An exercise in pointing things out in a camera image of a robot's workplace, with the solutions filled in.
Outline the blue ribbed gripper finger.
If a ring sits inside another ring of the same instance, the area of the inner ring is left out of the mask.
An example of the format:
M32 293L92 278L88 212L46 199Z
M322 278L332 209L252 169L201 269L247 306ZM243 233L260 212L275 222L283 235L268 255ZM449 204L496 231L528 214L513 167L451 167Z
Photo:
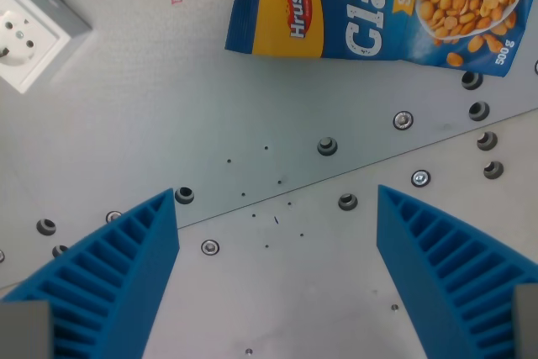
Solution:
M167 189L72 245L3 300L49 304L55 358L140 358L179 250Z
M379 186L377 248L429 358L514 358L512 296L537 265L427 203Z

